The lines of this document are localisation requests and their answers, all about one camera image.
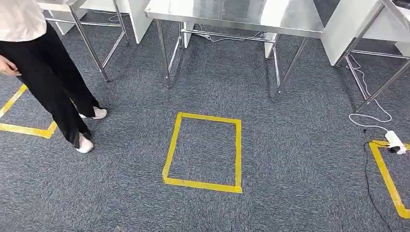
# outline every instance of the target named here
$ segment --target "yellow tape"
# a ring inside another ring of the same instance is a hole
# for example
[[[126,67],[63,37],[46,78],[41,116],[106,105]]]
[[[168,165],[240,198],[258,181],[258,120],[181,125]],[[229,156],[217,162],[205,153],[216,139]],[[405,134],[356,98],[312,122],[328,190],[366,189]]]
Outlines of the yellow tape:
[[[27,86],[25,85],[22,85],[18,89],[17,93],[15,93],[9,99],[9,101],[0,109],[0,118],[4,116],[4,114],[10,109],[10,107],[12,107],[12,105],[17,101],[17,99],[26,90],[27,90]],[[54,121],[50,124],[50,126],[46,130],[0,123],[0,131],[2,130],[2,131],[9,131],[9,132],[15,132],[15,133],[20,133],[20,134],[35,135],[35,136],[40,136],[46,139],[51,138],[56,127],[57,127],[57,124]]]
[[[385,147],[388,145],[386,141],[373,140],[369,143],[370,149],[373,153],[374,159],[376,160],[377,166],[379,167],[380,173],[383,177],[383,180],[386,184],[387,190],[389,191],[390,196],[392,197],[393,204],[395,205],[396,211],[400,217],[405,219],[410,219],[410,210],[406,209],[401,201],[400,195],[395,187],[392,177],[390,176],[389,170],[384,163],[383,158],[381,157],[379,147]]]
[[[205,183],[205,182],[192,181],[192,180],[180,180],[180,179],[174,179],[174,178],[166,178],[164,179],[164,183],[169,184],[169,185],[177,185],[177,186],[191,187],[191,188],[197,188],[197,189],[242,193],[242,188],[240,186],[238,187],[238,186],[231,186],[231,185],[220,185],[220,184],[212,184],[212,183]]]
[[[206,183],[206,182],[199,182],[199,181],[192,181],[192,180],[181,180],[181,179],[175,179],[175,178],[168,178],[169,169],[171,168],[172,158],[174,156],[174,152],[176,148],[176,141],[178,139],[179,128],[181,127],[181,121],[183,117],[235,124],[235,128],[236,128],[235,153],[236,154],[235,154],[235,185],[234,186],[220,185],[220,184],[213,184],[213,183]],[[171,143],[169,145],[168,155],[166,158],[164,168],[162,170],[162,177],[164,179],[164,183],[169,184],[169,185],[177,185],[177,186],[191,187],[191,188],[197,188],[197,189],[208,189],[208,190],[223,191],[223,192],[242,193],[242,188],[241,188],[241,180],[242,180],[241,131],[242,131],[242,126],[241,126],[241,120],[239,119],[230,119],[230,118],[224,118],[224,117],[214,117],[214,116],[196,115],[196,114],[178,112],[176,116],[175,125],[174,125],[174,132],[172,133]]]
[[[0,109],[0,117],[3,117],[3,115],[12,107],[12,105],[15,103],[15,101],[26,91],[27,86],[22,85],[17,93],[15,93],[12,98],[3,106],[2,109]]]
[[[46,138],[46,139],[49,139],[51,137],[51,135],[54,133],[54,130],[49,131],[49,130],[42,130],[42,129],[29,128],[29,127],[21,127],[21,126],[3,124],[3,123],[0,123],[0,130],[20,133],[20,134],[35,135],[35,136],[40,136],[40,137],[43,137],[43,138]]]
[[[235,122],[236,127],[236,137],[235,137],[235,147],[236,147],[236,156],[235,156],[235,186],[241,187],[242,182],[242,125],[241,121]]]
[[[174,125],[174,132],[172,133],[171,143],[169,144],[167,159],[165,162],[164,169],[162,170],[162,177],[164,179],[167,178],[169,169],[171,168],[172,158],[174,156],[174,152],[176,148],[176,140],[178,139],[179,127],[181,126],[181,121],[182,121],[182,114],[178,113],[178,115],[176,116],[176,121]]]
[[[182,117],[194,118],[194,119],[202,119],[202,120],[215,121],[215,122],[236,123],[236,122],[238,121],[238,119],[231,119],[231,118],[225,118],[225,117],[215,117],[215,116],[208,116],[208,115],[197,115],[197,114],[182,113],[182,112],[179,112],[179,114],[181,114]]]

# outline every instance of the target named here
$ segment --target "hand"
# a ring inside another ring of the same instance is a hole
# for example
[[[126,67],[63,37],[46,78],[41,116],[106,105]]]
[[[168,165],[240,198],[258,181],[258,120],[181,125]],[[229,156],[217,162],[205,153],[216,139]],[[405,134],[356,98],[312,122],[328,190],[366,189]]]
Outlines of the hand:
[[[15,64],[0,55],[0,73],[8,76],[21,76]]]

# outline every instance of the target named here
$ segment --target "stainless steel table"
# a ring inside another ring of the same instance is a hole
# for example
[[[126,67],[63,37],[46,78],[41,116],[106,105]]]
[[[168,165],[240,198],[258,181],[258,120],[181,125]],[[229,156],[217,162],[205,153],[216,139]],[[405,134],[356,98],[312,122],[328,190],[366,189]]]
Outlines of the stainless steel table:
[[[388,88],[397,78],[399,78],[410,67],[410,58],[406,56],[355,50],[355,47],[359,44],[360,40],[366,34],[367,30],[371,27],[371,25],[373,24],[373,22],[376,20],[376,18],[379,16],[379,14],[382,12],[383,9],[387,9],[390,13],[392,13],[395,16],[395,18],[404,26],[404,29],[407,31],[410,31],[410,20],[408,17],[406,17],[403,14],[400,8],[397,7],[392,2],[392,0],[379,0],[377,4],[374,6],[374,8],[372,9],[372,11],[370,12],[370,14],[368,15],[367,17],[368,20],[364,22],[363,25],[361,26],[360,33],[352,41],[352,43],[349,45],[349,47],[346,49],[344,54],[340,57],[340,59],[337,62],[337,66],[339,66],[341,62],[344,60],[347,62],[347,65],[357,83],[357,86],[359,87],[360,92],[362,93],[363,98],[365,99],[365,101],[356,110],[357,112],[362,110],[363,107],[365,107],[366,105],[370,104],[378,95],[380,95],[386,88]],[[365,54],[365,55],[379,56],[379,57],[402,58],[402,59],[407,59],[408,61],[384,85],[382,85],[378,90],[376,90],[374,94],[368,96],[349,58],[349,55],[351,53]]]
[[[71,16],[73,17],[74,21],[68,21],[68,20],[60,20],[60,19],[55,19],[55,18],[46,18],[47,21],[53,21],[53,22],[62,22],[62,23],[74,23],[78,30],[80,31],[81,36],[83,37],[84,42],[86,43],[86,46],[88,50],[90,51],[92,58],[94,59],[95,63],[98,66],[98,69],[100,70],[103,78],[105,81],[109,81],[109,78],[107,76],[107,73],[105,72],[105,66],[107,65],[108,61],[110,60],[111,56],[113,55],[115,49],[117,48],[119,42],[122,40],[122,38],[125,36],[125,41],[128,44],[128,35],[125,30],[124,22],[121,17],[121,13],[118,9],[118,4],[117,0],[113,0],[113,4],[118,16],[118,21],[119,24],[116,23],[92,23],[92,22],[81,22],[80,19],[77,17],[76,11],[86,2],[86,0],[37,0],[37,3],[39,6],[44,9],[44,10],[51,10],[51,11],[63,11],[63,12],[69,12],[71,13]],[[97,54],[94,51],[93,46],[91,45],[91,42],[89,41],[88,37],[86,36],[84,32],[83,25],[93,25],[93,26],[107,26],[107,27],[121,27],[122,32],[120,36],[118,37],[117,41],[115,42],[114,46],[111,48],[111,50],[108,52],[107,57],[105,58],[104,62],[101,63],[100,59],[98,58]]]
[[[301,55],[307,38],[320,38],[323,24],[313,0],[151,0],[145,9],[148,17],[157,20],[158,35],[162,49],[162,68],[165,84],[171,86],[169,72],[172,68],[178,47],[182,49],[183,33],[204,34],[225,38],[272,43],[272,53],[275,58],[278,89],[274,99],[286,81]],[[179,37],[174,53],[168,64],[162,20],[179,22]],[[220,34],[199,30],[183,29],[183,22],[206,24],[215,27],[227,27],[277,33],[272,40],[254,37]],[[303,37],[293,60],[283,79],[280,78],[277,66],[276,44],[279,34]]]

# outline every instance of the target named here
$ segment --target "white shirt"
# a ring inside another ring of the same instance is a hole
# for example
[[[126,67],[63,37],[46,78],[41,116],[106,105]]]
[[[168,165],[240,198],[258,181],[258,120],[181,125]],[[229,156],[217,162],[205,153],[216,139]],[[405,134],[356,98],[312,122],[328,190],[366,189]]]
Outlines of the white shirt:
[[[35,0],[0,0],[0,41],[30,41],[46,30],[43,10]]]

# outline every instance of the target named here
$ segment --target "black cable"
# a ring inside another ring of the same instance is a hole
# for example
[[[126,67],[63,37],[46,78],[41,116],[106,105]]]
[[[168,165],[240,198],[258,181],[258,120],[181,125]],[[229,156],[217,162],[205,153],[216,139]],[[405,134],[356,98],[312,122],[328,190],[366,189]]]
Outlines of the black cable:
[[[367,150],[366,150],[366,144],[369,144],[369,143],[375,143],[375,142],[369,141],[369,142],[365,142],[365,143],[363,144],[363,150],[366,152],[365,177],[366,177],[366,183],[367,183],[367,193],[369,194],[370,201],[372,202],[373,207],[375,208],[375,210],[376,210],[377,213],[379,214],[380,218],[384,221],[384,223],[386,224],[386,226],[389,228],[389,231],[393,232],[392,228],[390,228],[390,226],[389,226],[389,224],[387,223],[386,219],[384,219],[384,217],[381,215],[379,209],[377,208],[376,204],[375,204],[374,201],[373,201],[372,195],[370,194],[369,179],[368,179],[368,177],[367,177],[367,157],[368,157],[368,153],[367,153]],[[380,145],[380,146],[383,146],[383,147],[387,147],[386,145],[381,145],[381,144],[378,144],[378,143],[375,143],[375,144]]]

